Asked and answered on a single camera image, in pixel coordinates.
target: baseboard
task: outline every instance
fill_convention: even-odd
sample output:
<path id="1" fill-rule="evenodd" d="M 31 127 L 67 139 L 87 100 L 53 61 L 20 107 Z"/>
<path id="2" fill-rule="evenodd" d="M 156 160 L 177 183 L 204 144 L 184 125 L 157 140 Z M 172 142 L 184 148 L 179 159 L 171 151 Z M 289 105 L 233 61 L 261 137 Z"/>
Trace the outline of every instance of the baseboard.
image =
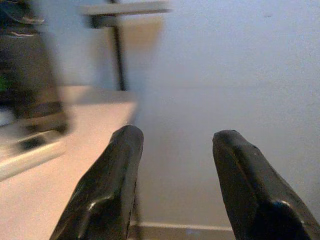
<path id="1" fill-rule="evenodd" d="M 139 226 L 130 226 L 130 239 L 135 239 L 135 230 L 139 228 L 143 240 L 234 240 L 231 227 L 204 225 L 179 225 L 142 222 Z"/>

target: blurry black object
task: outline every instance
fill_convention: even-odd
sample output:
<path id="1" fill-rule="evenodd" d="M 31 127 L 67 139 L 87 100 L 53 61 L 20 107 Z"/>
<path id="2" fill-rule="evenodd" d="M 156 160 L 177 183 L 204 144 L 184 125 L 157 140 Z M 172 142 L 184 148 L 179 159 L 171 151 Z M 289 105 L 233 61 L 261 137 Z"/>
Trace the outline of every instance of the blurry black object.
<path id="1" fill-rule="evenodd" d="M 124 126 L 77 184 L 50 240 L 125 240 L 143 133 Z"/>
<path id="2" fill-rule="evenodd" d="M 37 132 L 67 129 L 50 55 L 37 17 L 25 0 L 0 1 L 0 62 L 2 80 L 10 85 L 8 101 L 23 127 Z M 4 93 L 1 101 L 5 102 Z"/>
<path id="3" fill-rule="evenodd" d="M 215 133 L 213 157 L 237 240 L 320 239 L 320 227 L 307 206 L 238 132 Z"/>

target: black pole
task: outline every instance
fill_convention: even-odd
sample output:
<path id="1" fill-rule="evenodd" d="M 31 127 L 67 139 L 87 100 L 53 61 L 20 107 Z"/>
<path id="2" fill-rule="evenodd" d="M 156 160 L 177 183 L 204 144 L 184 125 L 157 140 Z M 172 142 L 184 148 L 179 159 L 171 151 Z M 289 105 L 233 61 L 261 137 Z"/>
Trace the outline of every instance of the black pole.
<path id="1" fill-rule="evenodd" d="M 110 0 L 110 3 L 117 4 L 117 0 Z M 118 26 L 118 21 L 114 27 L 112 27 L 112 35 L 114 40 L 114 51 L 115 51 L 115 58 L 116 58 L 116 68 L 117 68 L 117 78 L 118 78 L 118 89 L 121 91 L 126 91 L 126 81 L 125 81 L 125 68 L 124 68 L 124 57 L 122 55 L 121 49 L 121 30 Z"/>

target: white wall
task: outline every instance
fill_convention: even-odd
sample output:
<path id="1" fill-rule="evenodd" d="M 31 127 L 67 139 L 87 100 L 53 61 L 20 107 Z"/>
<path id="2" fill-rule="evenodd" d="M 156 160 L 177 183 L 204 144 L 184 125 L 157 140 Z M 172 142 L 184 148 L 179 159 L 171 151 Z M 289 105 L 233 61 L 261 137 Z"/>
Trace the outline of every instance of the white wall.
<path id="1" fill-rule="evenodd" d="M 85 28 L 75 9 L 99 2 L 41 3 L 66 83 L 113 87 L 108 31 Z M 129 18 L 124 28 L 127 78 L 141 100 L 136 125 L 145 135 L 143 220 L 229 226 L 212 136 L 236 129 L 320 221 L 320 2 L 170 2 L 163 20 Z"/>

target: white table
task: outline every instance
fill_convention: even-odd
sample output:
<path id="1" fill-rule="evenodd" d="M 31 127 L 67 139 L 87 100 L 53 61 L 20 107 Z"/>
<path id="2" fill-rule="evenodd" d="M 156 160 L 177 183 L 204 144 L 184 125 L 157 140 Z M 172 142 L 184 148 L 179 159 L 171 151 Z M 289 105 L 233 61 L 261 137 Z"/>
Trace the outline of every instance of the white table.
<path id="1" fill-rule="evenodd" d="M 66 152 L 0 182 L 1 240 L 48 240 L 79 179 L 137 107 L 130 92 L 69 86 L 61 95 L 72 127 Z"/>

